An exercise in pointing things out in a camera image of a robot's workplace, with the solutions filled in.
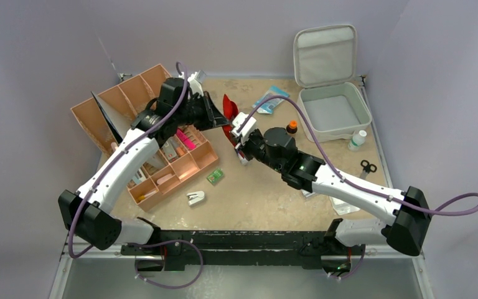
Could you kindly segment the grey open storage case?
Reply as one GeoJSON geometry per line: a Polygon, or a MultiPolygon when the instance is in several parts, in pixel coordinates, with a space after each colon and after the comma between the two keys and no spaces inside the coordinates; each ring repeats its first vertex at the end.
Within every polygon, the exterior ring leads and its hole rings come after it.
{"type": "Polygon", "coordinates": [[[296,101],[309,141],[349,140],[372,122],[357,73],[357,30],[349,24],[304,29],[293,42],[296,101]]]}

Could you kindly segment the blue white wipes packet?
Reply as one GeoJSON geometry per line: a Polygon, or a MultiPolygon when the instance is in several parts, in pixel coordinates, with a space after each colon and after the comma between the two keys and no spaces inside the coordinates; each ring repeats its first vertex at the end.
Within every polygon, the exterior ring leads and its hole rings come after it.
{"type": "Polygon", "coordinates": [[[252,107],[257,107],[260,103],[260,107],[256,110],[259,114],[267,114],[272,115],[274,109],[284,100],[281,97],[289,97],[289,93],[285,92],[284,90],[280,89],[279,87],[272,85],[270,88],[265,92],[265,94],[257,100],[252,107]]]}

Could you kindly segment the brown bottle orange cap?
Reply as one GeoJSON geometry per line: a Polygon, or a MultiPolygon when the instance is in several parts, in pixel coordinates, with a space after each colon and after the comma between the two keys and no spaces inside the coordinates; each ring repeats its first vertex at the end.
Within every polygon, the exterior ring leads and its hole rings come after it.
{"type": "Polygon", "coordinates": [[[289,136],[294,136],[298,131],[298,124],[295,120],[291,120],[286,126],[286,132],[289,136]]]}

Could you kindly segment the white stapler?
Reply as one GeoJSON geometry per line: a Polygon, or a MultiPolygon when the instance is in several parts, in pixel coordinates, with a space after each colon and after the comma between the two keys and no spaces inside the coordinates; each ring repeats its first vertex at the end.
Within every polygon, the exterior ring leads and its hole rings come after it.
{"type": "Polygon", "coordinates": [[[205,193],[203,191],[190,192],[186,194],[188,205],[193,207],[205,200],[205,193]]]}

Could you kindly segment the alcohol pad sachet pair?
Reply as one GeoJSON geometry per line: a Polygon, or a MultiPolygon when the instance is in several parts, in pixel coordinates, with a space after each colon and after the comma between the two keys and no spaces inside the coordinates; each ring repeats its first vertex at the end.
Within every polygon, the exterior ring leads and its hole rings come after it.
{"type": "Polygon", "coordinates": [[[316,195],[315,192],[309,192],[309,191],[306,191],[306,190],[302,190],[301,192],[302,192],[302,195],[304,196],[305,199],[309,199],[310,197],[316,195]]]}

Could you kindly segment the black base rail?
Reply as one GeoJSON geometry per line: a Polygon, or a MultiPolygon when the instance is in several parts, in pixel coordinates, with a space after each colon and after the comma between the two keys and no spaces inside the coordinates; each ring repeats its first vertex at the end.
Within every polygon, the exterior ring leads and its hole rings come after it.
{"type": "Polygon", "coordinates": [[[122,255],[157,255],[166,271],[187,265],[295,266],[344,274],[362,258],[365,246],[348,247],[335,238],[336,219],[326,231],[165,230],[144,245],[123,245],[122,255]]]}

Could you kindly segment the white plastic bottle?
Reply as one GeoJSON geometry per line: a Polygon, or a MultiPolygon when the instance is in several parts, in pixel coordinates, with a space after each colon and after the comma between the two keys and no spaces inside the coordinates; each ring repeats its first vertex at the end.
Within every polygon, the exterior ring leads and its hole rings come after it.
{"type": "Polygon", "coordinates": [[[366,138],[367,132],[365,130],[356,131],[348,143],[348,149],[351,151],[358,151],[365,143],[366,138]]]}

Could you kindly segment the blue white bandage roll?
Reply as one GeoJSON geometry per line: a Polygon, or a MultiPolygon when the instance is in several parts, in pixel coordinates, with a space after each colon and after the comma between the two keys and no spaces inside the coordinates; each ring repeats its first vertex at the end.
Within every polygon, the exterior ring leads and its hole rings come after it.
{"type": "Polygon", "coordinates": [[[238,154],[238,159],[240,160],[240,163],[242,166],[246,166],[248,164],[248,160],[243,157],[241,154],[238,154]]]}

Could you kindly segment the red first aid pouch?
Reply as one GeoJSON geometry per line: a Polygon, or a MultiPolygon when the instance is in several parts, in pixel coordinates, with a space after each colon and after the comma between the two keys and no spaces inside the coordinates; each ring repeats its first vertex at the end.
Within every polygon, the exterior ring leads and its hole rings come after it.
{"type": "Polygon", "coordinates": [[[236,103],[231,101],[227,94],[223,95],[223,115],[229,121],[228,125],[222,127],[224,135],[227,137],[227,140],[233,145],[236,146],[237,143],[234,140],[233,135],[231,134],[233,126],[232,121],[238,116],[239,111],[236,103]]]}

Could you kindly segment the black grey scissors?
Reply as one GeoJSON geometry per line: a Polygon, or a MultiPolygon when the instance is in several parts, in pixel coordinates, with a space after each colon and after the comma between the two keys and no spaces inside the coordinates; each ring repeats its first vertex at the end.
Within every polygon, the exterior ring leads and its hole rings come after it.
{"type": "Polygon", "coordinates": [[[365,179],[370,173],[377,171],[377,166],[366,159],[361,160],[360,166],[362,167],[362,172],[359,176],[360,179],[365,179]]]}

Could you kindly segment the green small box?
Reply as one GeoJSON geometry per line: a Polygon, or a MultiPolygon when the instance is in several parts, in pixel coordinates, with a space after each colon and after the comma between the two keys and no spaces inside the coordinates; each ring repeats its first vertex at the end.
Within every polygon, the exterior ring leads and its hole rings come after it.
{"type": "Polygon", "coordinates": [[[214,186],[219,183],[223,179],[223,177],[223,171],[220,168],[217,168],[207,176],[207,181],[214,186]]]}

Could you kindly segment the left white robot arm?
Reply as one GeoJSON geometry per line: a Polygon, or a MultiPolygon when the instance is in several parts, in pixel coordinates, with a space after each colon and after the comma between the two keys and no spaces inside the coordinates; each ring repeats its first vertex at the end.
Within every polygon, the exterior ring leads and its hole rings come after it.
{"type": "Polygon", "coordinates": [[[136,244],[146,255],[160,249],[161,238],[153,233],[150,223],[117,219],[111,212],[138,169],[159,152],[179,127],[192,125],[205,131],[229,124],[210,94],[193,91],[191,83],[189,79],[167,78],[159,96],[137,114],[106,163],[76,191],[64,190],[59,195],[71,257],[81,256],[73,249],[75,237],[100,250],[115,243],[136,244]]]}

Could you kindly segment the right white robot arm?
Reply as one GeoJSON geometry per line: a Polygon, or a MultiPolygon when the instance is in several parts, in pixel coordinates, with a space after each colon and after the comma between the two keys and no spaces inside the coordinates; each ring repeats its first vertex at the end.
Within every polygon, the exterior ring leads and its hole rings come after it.
{"type": "Polygon", "coordinates": [[[238,140],[247,159],[255,158],[275,170],[288,186],[336,197],[371,213],[385,221],[381,233],[390,247],[410,256],[421,253],[431,216],[422,212],[428,203],[420,189],[390,189],[334,171],[323,159],[299,151],[284,128],[266,133],[255,129],[238,140]]]}

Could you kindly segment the pink file organizer rack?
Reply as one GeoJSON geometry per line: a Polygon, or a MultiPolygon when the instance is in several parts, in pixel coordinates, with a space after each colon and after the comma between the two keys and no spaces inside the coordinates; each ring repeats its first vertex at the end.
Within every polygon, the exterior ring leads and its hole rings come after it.
{"type": "MultiPolygon", "coordinates": [[[[163,65],[158,64],[98,95],[131,122],[139,112],[144,110],[150,100],[159,96],[162,83],[171,76],[163,65]]],[[[96,101],[91,97],[72,107],[71,111],[78,124],[100,151],[107,156],[112,154],[111,143],[115,141],[115,138],[96,101]]]]}

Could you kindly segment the pink desk tray organizer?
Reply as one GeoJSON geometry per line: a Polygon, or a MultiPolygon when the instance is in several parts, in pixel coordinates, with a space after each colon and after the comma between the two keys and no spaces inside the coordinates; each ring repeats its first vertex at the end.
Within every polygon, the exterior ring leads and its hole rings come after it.
{"type": "Polygon", "coordinates": [[[141,183],[130,183],[129,194],[143,211],[149,211],[159,203],[185,186],[206,170],[218,164],[219,158],[208,139],[194,126],[182,130],[187,141],[174,136],[183,155],[169,161],[163,150],[157,152],[158,158],[165,162],[162,169],[144,163],[144,179],[141,183]]]}

